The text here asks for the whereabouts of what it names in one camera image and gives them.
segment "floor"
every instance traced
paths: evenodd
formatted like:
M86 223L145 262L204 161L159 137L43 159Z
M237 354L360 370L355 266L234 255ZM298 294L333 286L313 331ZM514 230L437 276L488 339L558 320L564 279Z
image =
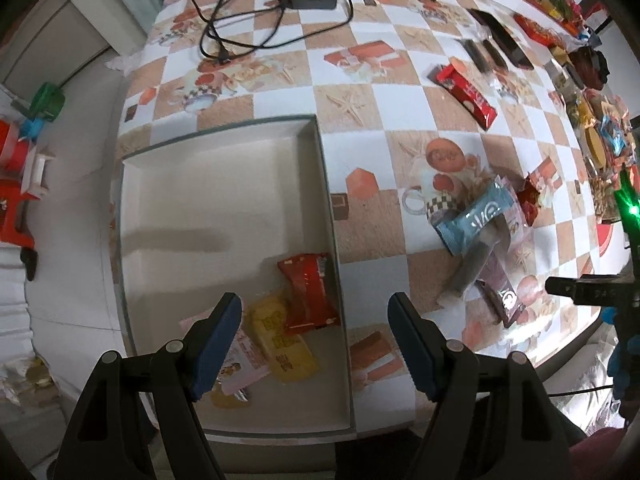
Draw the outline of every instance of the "floor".
M55 159L45 172L49 195L31 203L26 224L39 254L26 286L33 343L63 394L77 399L98 358L124 354L107 251L109 179L126 92L107 51L64 87L65 107L40 143Z

